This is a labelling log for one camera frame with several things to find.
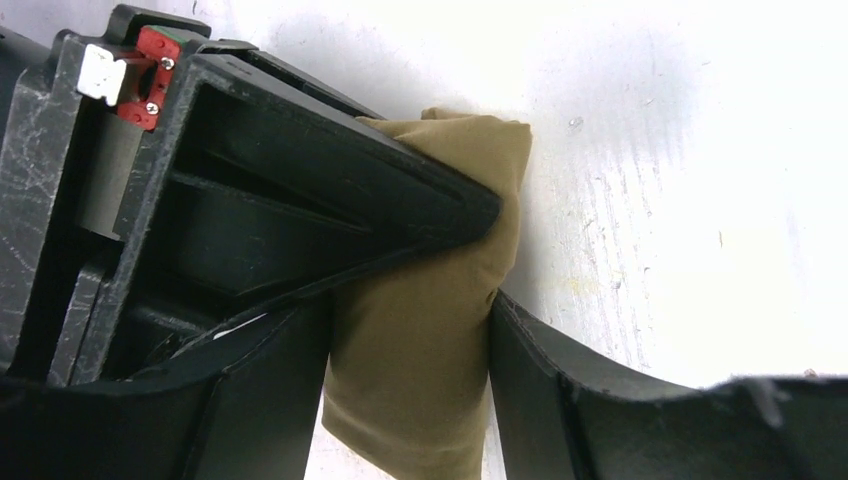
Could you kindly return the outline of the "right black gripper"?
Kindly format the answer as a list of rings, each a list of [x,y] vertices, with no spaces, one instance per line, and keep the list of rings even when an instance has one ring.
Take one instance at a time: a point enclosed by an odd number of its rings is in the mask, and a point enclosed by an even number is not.
[[[117,5],[104,33],[1,44],[1,369],[98,381],[208,56],[256,46]]]

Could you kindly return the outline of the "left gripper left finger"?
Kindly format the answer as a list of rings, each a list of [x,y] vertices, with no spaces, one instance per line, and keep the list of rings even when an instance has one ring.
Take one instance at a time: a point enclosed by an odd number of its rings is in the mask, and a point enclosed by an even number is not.
[[[329,351],[327,296],[129,381],[3,379],[5,479],[300,479]]]

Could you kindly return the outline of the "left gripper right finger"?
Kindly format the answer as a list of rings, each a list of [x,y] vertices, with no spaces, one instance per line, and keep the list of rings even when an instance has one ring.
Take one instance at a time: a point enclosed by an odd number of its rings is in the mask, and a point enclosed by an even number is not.
[[[510,479],[843,479],[847,381],[707,389],[607,358],[499,294],[490,379]]]

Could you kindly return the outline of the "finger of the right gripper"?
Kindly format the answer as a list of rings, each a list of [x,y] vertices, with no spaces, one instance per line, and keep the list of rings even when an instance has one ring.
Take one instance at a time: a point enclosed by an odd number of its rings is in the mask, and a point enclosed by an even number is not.
[[[71,384],[135,374],[365,273],[473,242],[501,202],[255,52],[187,56],[111,118],[79,224],[113,241]]]

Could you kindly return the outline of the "olive and cream underwear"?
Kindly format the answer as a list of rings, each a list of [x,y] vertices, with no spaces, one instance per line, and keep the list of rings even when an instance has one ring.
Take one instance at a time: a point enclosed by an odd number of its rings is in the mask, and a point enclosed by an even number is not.
[[[394,478],[478,479],[488,315],[517,256],[532,131],[516,120],[439,108],[370,126],[488,187],[502,210],[471,245],[337,291],[322,423]]]

